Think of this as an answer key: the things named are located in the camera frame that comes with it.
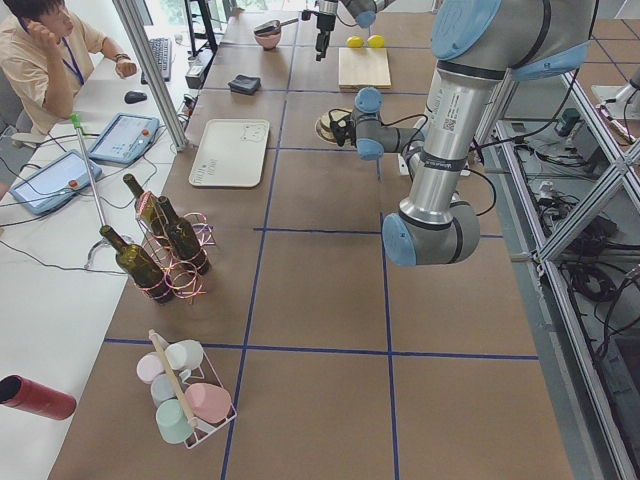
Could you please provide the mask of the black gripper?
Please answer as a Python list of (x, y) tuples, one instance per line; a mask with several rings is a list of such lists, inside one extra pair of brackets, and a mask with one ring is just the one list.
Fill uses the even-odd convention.
[(330, 32), (335, 28), (335, 16), (333, 14), (318, 13), (316, 27), (319, 30), (319, 33), (315, 42), (315, 59), (317, 62), (320, 62), (326, 57), (330, 43)]

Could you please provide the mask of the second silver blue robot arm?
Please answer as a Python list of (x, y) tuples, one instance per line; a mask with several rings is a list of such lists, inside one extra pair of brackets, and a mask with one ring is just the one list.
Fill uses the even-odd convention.
[(360, 158), (401, 153), (413, 175), (409, 195), (382, 225), (393, 263), (453, 264), (474, 252), (479, 220), (456, 187), (495, 86), (506, 76), (523, 81), (577, 69), (597, 10), (594, 1), (447, 1), (432, 30), (437, 64), (425, 126), (383, 125), (380, 92), (358, 92), (351, 118)]

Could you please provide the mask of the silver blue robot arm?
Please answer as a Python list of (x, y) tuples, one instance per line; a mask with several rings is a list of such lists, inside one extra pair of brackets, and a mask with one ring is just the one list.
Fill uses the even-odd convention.
[(330, 43), (331, 33), (334, 31), (338, 16), (338, 4), (341, 3), (351, 15), (356, 25), (361, 28), (370, 27), (381, 11), (394, 3), (394, 0), (319, 0), (315, 2), (316, 9), (316, 37), (315, 51), (316, 61), (320, 62), (326, 57)]

